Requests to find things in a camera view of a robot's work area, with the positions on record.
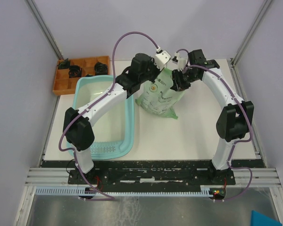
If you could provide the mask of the green cat litter bag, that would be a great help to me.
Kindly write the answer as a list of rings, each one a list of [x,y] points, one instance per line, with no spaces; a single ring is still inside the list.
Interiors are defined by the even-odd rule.
[[[173,106],[182,98],[184,91],[174,91],[172,86],[172,71],[164,68],[155,82],[146,81],[143,84],[143,93],[135,102],[150,114],[178,119]]]

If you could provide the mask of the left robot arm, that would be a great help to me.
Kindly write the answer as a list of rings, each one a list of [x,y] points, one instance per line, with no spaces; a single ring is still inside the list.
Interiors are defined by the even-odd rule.
[[[78,177],[86,184],[95,178],[94,163],[90,147],[95,140],[93,126],[111,108],[128,99],[146,81],[154,82],[170,60],[162,51],[151,57],[138,53],[129,67],[117,76],[112,85],[100,96],[80,107],[68,108],[65,113],[63,137],[72,145],[75,165],[80,170]]]

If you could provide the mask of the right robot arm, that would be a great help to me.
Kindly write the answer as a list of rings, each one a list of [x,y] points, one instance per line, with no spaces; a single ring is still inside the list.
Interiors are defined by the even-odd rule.
[[[245,101],[234,91],[217,61],[207,60],[201,49],[189,52],[187,58],[180,57],[178,50],[172,60],[177,65],[172,71],[173,90],[184,91],[193,82],[202,81],[220,105],[221,113],[216,122],[219,142],[211,161],[214,168],[207,172],[208,181],[218,184],[224,179],[223,171],[232,167],[235,146],[252,140],[254,104]]]

